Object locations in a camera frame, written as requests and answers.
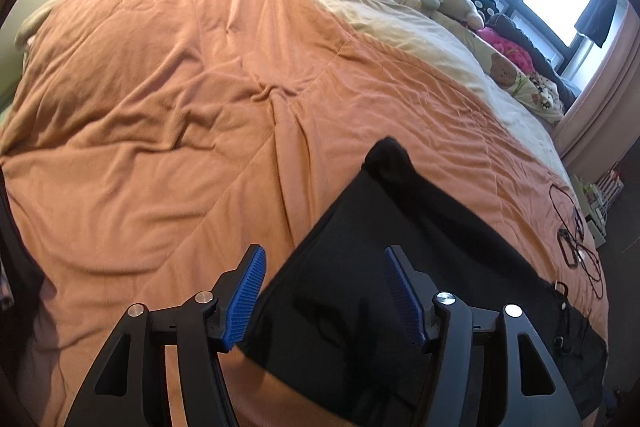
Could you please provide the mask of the black pants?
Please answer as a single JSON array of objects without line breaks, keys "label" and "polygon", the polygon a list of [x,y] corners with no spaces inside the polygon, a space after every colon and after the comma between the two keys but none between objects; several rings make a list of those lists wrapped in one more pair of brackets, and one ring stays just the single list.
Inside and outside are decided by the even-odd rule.
[{"label": "black pants", "polygon": [[422,178],[390,138],[369,150],[262,292],[241,351],[346,421],[409,425],[428,358],[408,338],[385,280],[393,245],[470,306],[521,306],[579,414],[598,407],[608,348],[587,317],[480,217]]}]

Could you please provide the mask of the stack of books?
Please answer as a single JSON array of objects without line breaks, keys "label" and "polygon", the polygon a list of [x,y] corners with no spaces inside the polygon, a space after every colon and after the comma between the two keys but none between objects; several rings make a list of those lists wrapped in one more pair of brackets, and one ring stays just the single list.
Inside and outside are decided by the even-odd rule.
[{"label": "stack of books", "polygon": [[574,187],[580,209],[594,243],[597,247],[601,247],[606,242],[608,212],[624,188],[620,169],[614,166],[597,182],[593,183],[587,183],[580,176],[572,174],[570,182]]}]

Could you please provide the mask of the orange bed blanket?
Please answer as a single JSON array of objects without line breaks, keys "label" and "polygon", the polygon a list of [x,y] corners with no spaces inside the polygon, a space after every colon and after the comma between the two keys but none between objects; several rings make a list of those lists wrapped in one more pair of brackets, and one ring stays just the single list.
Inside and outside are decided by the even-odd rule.
[{"label": "orange bed blanket", "polygon": [[[43,275],[15,382],[25,409],[63,425],[131,303],[183,303],[252,244],[263,292],[386,138],[608,347],[604,286],[558,239],[577,223],[570,181],[434,66],[314,0],[56,2],[1,129],[12,217]],[[240,346],[221,364],[242,424],[356,425]]]}]

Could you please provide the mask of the bear print pillow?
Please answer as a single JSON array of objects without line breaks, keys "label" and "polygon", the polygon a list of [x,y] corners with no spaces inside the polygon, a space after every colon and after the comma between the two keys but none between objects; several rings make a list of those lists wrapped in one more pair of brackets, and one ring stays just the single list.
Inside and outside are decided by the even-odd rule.
[{"label": "bear print pillow", "polygon": [[553,81],[540,75],[536,69],[532,75],[524,74],[518,66],[480,38],[477,32],[470,31],[458,22],[452,22],[449,31],[471,51],[483,72],[503,91],[551,127],[559,124],[565,108]]}]

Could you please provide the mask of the pink plush cloth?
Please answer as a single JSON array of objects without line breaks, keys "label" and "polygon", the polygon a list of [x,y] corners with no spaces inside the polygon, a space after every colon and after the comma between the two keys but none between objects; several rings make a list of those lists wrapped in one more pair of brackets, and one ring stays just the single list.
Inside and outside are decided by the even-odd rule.
[{"label": "pink plush cloth", "polygon": [[477,35],[518,66],[524,74],[532,75],[535,72],[532,58],[519,44],[500,36],[497,31],[487,26],[477,31]]}]

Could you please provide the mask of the cream bed sheet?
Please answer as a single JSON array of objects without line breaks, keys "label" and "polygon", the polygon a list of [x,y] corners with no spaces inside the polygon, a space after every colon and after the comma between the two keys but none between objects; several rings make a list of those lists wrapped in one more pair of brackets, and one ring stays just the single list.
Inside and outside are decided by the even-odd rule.
[{"label": "cream bed sheet", "polygon": [[363,34],[427,62],[478,95],[500,124],[567,182],[547,127],[503,91],[470,49],[439,23],[394,0],[314,0]]}]

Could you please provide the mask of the black hanging garment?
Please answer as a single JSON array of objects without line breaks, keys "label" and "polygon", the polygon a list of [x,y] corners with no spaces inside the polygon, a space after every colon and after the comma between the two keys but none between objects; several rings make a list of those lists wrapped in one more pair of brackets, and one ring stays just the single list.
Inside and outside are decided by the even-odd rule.
[{"label": "black hanging garment", "polygon": [[574,25],[575,30],[600,48],[608,38],[616,6],[617,0],[589,0]]}]

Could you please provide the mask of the white plush toy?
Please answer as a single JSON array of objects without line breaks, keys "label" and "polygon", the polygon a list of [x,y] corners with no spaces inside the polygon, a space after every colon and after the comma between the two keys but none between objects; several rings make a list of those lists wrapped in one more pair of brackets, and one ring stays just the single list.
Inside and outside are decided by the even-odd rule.
[{"label": "white plush toy", "polygon": [[472,30],[485,26],[484,18],[471,0],[399,0],[399,3],[426,15],[442,13]]}]

